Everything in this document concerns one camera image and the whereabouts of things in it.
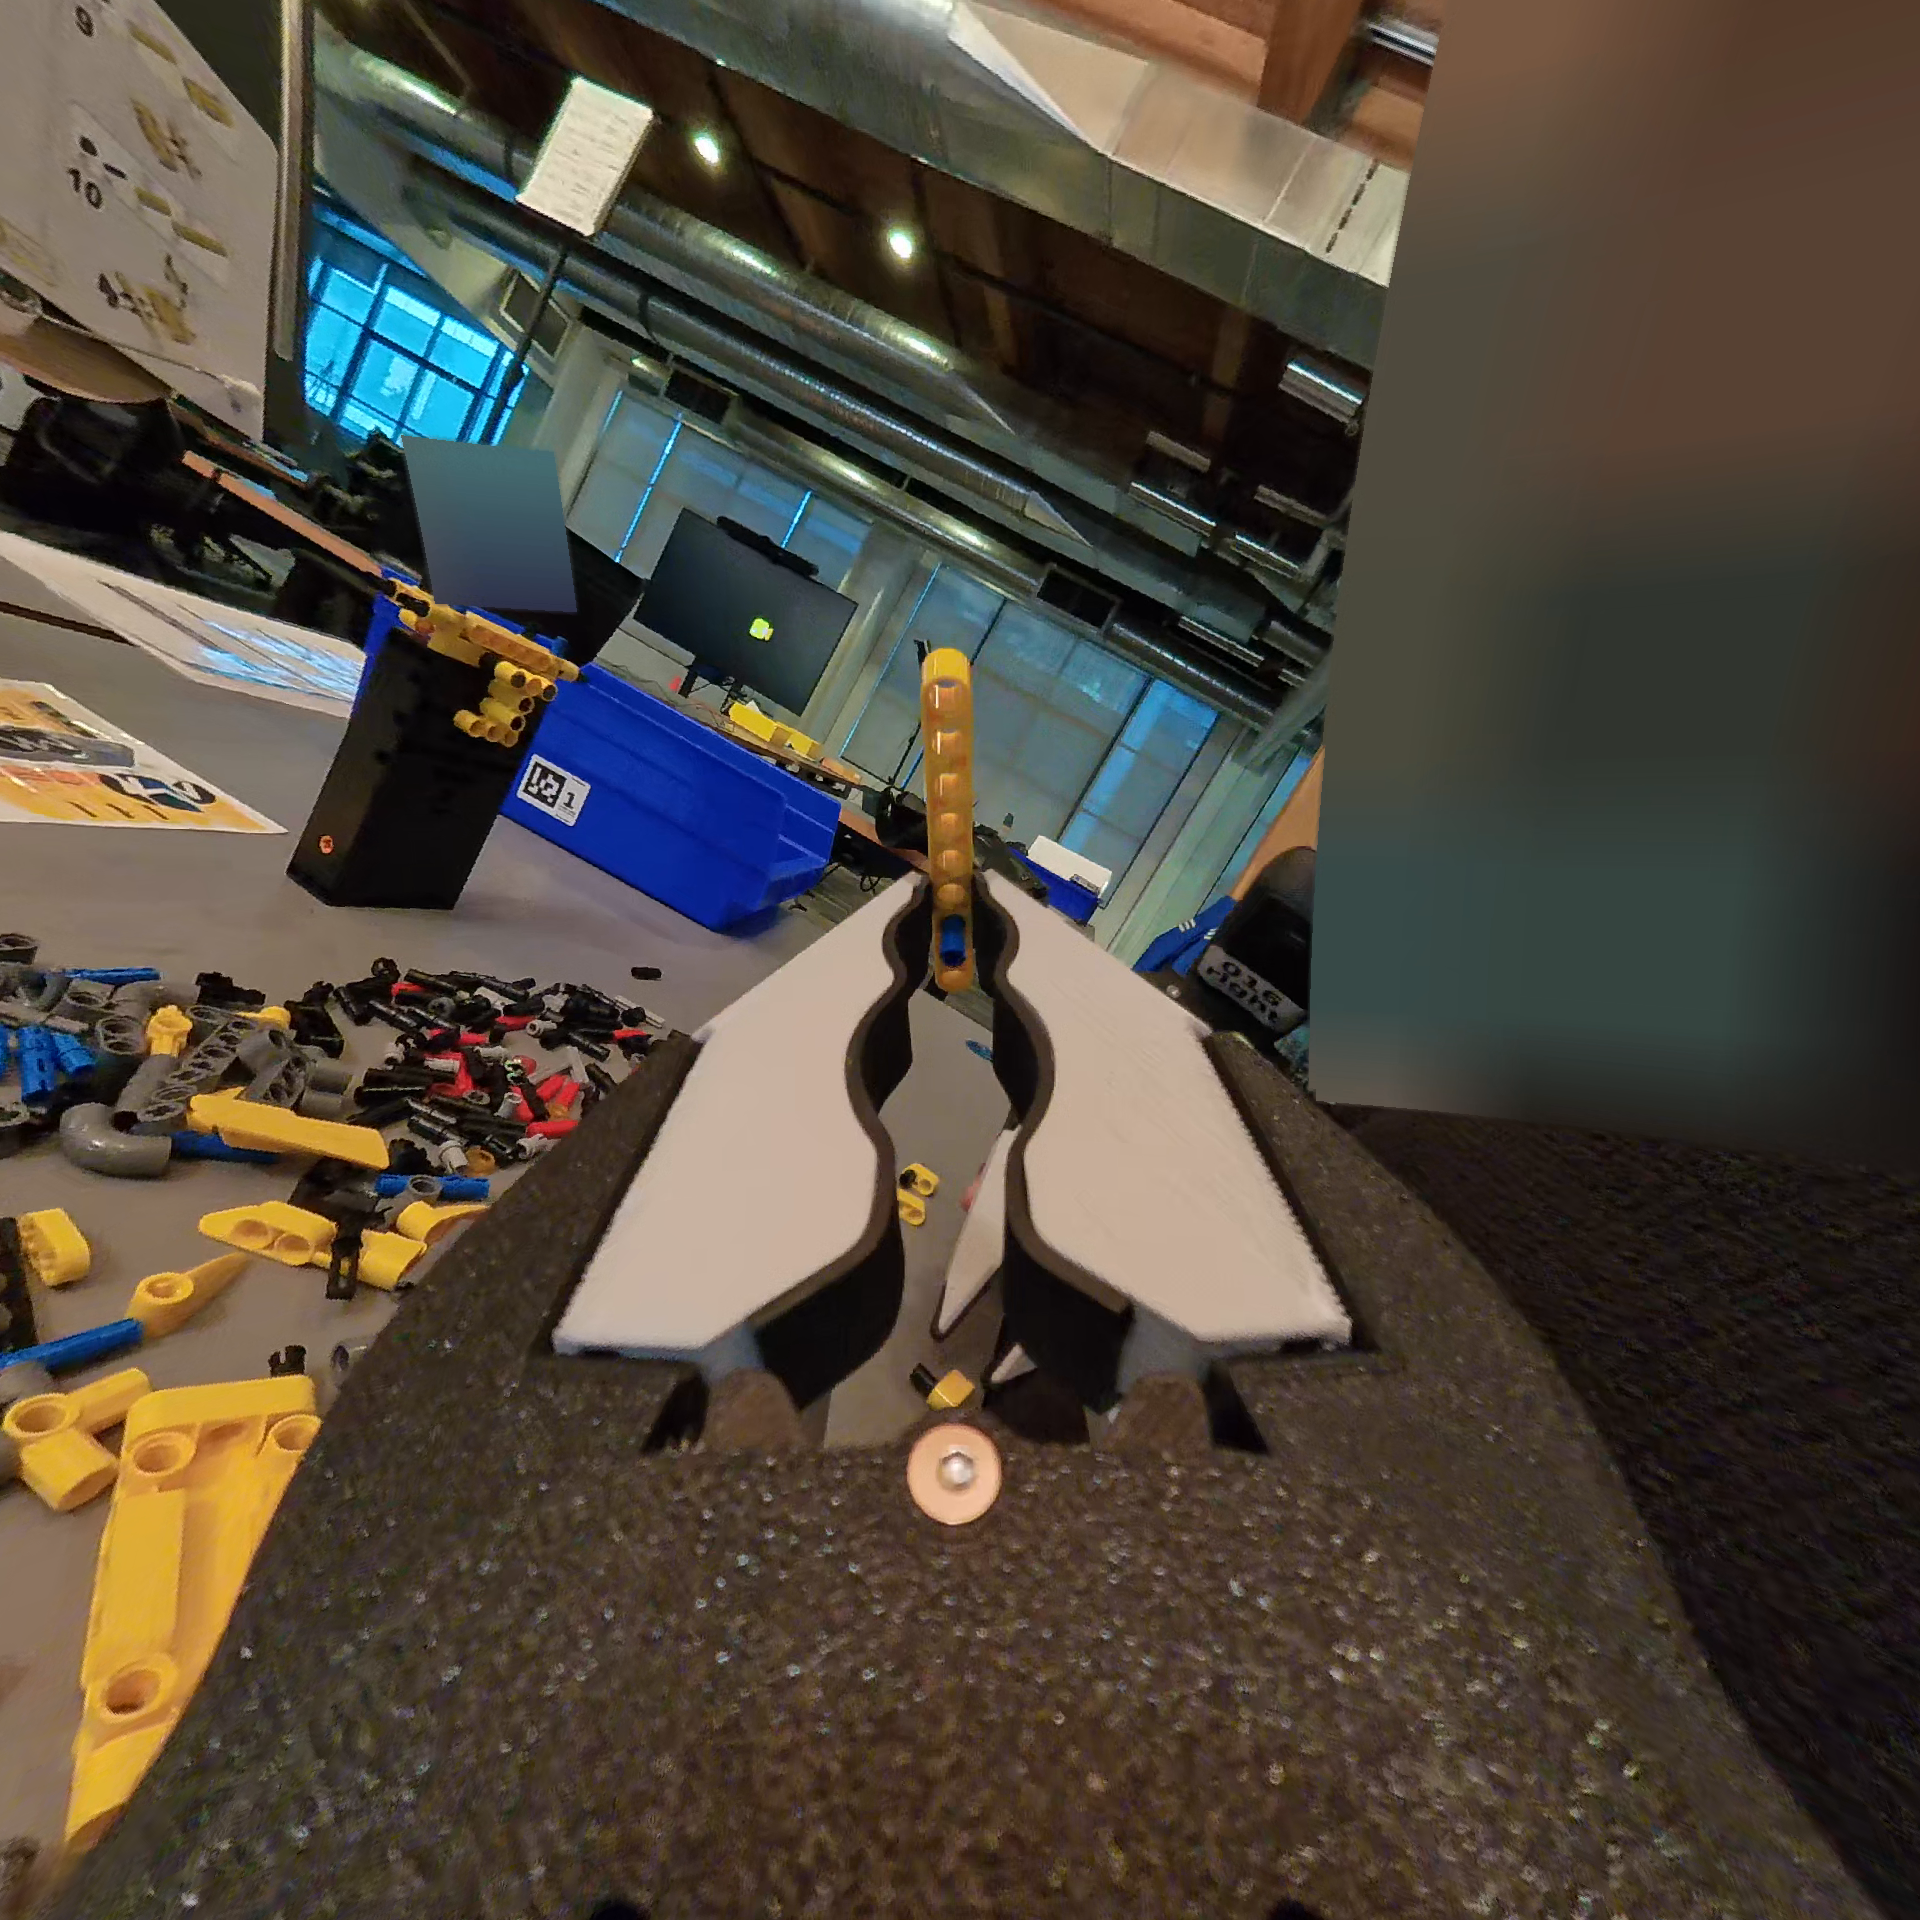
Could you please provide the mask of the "white hanging sign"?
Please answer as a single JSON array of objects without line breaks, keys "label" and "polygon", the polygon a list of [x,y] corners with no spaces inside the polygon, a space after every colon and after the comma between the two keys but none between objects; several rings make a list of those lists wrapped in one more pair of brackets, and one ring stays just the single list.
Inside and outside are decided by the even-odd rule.
[{"label": "white hanging sign", "polygon": [[568,233],[594,238],[653,123],[650,106],[587,78],[570,78],[517,187],[517,204]]}]

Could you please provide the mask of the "blue storage bin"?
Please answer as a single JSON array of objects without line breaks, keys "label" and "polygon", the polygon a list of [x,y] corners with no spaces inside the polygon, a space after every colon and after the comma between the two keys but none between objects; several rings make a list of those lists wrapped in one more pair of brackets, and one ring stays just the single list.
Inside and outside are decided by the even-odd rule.
[{"label": "blue storage bin", "polygon": [[721,933],[765,924],[825,874],[839,798],[661,693],[579,670],[495,820]]}]

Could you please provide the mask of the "open instruction booklet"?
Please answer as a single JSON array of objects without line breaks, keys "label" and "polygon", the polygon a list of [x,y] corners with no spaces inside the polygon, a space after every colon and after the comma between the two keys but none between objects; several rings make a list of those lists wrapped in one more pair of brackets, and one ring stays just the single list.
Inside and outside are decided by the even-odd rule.
[{"label": "open instruction booklet", "polygon": [[218,425],[266,422],[275,140],[186,5],[2,5],[3,274]]}]

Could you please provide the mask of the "black cardboard box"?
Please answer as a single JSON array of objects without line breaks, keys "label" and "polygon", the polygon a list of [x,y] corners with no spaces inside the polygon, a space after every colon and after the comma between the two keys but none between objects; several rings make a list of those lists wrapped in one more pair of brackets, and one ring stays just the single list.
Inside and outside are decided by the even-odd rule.
[{"label": "black cardboard box", "polygon": [[335,908],[454,908],[543,710],[579,675],[538,638],[385,579],[288,880]]}]

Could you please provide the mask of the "pile of black red pins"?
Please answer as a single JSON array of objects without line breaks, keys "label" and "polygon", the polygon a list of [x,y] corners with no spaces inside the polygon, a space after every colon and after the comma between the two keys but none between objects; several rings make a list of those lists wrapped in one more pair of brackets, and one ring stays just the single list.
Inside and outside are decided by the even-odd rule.
[{"label": "pile of black red pins", "polygon": [[538,1158],[670,1035],[639,1000],[584,981],[389,957],[285,1014],[310,1066],[342,1069],[342,1112],[389,1139],[390,1169],[446,1173]]}]

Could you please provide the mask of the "round silver ventilation duct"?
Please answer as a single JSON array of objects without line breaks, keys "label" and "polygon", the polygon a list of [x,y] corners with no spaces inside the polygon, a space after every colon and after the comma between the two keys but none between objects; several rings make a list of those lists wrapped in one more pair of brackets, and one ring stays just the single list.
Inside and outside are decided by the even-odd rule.
[{"label": "round silver ventilation duct", "polygon": [[[411,210],[514,256],[528,272],[543,265],[554,242],[517,200],[518,158],[501,123],[338,36],[319,40],[315,80],[325,106],[405,156]],[[617,200],[602,230],[568,242],[579,299],[656,332],[645,306],[683,297],[715,329],[743,329],[816,378],[839,374],[902,405],[942,427],[934,464],[951,489],[993,498],[1026,533],[1089,556],[1085,502],[1059,501],[1041,484],[1046,422],[974,357],[650,194]]]}]

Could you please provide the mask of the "black computer monitor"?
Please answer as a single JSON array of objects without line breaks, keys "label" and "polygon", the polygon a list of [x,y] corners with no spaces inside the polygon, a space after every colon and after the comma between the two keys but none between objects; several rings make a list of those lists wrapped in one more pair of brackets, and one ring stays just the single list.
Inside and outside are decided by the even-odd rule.
[{"label": "black computer monitor", "polygon": [[637,601],[695,677],[801,713],[857,616],[818,570],[734,518],[681,510]]}]

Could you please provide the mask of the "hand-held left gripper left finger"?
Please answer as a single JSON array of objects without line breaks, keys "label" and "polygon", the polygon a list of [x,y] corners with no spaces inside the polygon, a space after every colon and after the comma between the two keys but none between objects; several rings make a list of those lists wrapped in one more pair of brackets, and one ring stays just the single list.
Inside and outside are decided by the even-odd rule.
[{"label": "hand-held left gripper left finger", "polygon": [[904,1248],[879,1106],[926,972],[927,884],[901,877],[695,1034],[557,1356],[759,1368],[806,1409],[881,1349]]}]

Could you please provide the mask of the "pile of yellow grey bricks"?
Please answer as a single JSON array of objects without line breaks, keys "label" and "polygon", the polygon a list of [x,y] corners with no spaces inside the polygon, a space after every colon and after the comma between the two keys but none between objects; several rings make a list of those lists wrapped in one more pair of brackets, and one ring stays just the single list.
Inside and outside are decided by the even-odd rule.
[{"label": "pile of yellow grey bricks", "polygon": [[186,1162],[304,1163],[301,1202],[205,1217],[213,1259],[139,1278],[118,1316],[70,1334],[35,1334],[34,1291],[79,1285],[89,1240],[59,1206],[3,1214],[3,1488],[56,1515],[99,1504],[104,1530],[126,1419],[168,1390],[144,1364],[150,1349],[250,1265],[318,1269],[333,1304],[395,1293],[485,1206],[488,1181],[400,1177],[389,1139],[335,1115],[345,1069],[309,1060],[285,1004],[223,977],[181,990],[150,970],[59,972],[34,957],[31,940],[3,937],[7,1154],[51,1139],[70,1169],[113,1179]]}]

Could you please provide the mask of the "blue white cooler box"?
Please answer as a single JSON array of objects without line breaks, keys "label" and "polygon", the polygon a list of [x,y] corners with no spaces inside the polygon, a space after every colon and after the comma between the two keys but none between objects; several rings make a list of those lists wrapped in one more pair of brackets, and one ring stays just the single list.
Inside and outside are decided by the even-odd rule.
[{"label": "blue white cooler box", "polygon": [[1074,925],[1091,922],[1113,884],[1111,869],[1046,837],[1035,837],[1027,846],[1018,848],[1018,858],[1041,888],[1046,906]]}]

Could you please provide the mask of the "long yellow toy beam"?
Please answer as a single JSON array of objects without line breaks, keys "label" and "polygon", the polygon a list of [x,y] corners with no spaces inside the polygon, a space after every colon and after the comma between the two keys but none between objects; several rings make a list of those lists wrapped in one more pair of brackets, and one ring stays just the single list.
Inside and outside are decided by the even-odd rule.
[{"label": "long yellow toy beam", "polygon": [[[975,986],[974,681],[970,661],[963,651],[953,648],[926,651],[918,720],[930,888],[930,982],[938,994],[953,997]],[[963,966],[938,964],[938,924],[949,915],[969,922],[970,955]]]}]

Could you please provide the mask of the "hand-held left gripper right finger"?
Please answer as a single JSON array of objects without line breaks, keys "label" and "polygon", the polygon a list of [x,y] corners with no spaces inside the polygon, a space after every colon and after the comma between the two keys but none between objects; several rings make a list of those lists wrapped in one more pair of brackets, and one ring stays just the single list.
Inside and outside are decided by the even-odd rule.
[{"label": "hand-held left gripper right finger", "polygon": [[1353,1310],[1208,1029],[1000,876],[979,977],[1011,1141],[1008,1338],[1085,1409],[1147,1377],[1343,1354]]}]

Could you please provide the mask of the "yellow frame block with holes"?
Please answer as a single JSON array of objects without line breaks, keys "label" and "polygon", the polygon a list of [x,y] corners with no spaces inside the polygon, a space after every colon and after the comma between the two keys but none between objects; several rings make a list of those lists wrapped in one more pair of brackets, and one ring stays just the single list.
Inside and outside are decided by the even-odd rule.
[{"label": "yellow frame block with holes", "polygon": [[67,1857],[110,1832],[185,1715],[318,1434],[309,1377],[168,1388],[131,1405],[79,1658]]}]

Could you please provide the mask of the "large silver ventilation duct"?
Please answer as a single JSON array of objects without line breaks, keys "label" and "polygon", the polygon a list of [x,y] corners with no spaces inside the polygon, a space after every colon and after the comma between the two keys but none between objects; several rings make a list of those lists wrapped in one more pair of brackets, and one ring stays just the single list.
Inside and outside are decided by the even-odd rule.
[{"label": "large silver ventilation duct", "polygon": [[610,10],[1301,345],[1376,365],[1400,166],[1024,5]]}]

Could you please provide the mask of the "person's dark knit sweater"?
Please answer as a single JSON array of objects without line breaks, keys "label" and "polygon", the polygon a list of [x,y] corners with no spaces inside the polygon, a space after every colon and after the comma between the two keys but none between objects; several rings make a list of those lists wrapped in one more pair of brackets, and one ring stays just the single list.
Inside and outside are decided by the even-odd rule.
[{"label": "person's dark knit sweater", "polygon": [[1918,1915],[1915,1170],[1330,1115],[1527,1316],[1769,1763]]}]

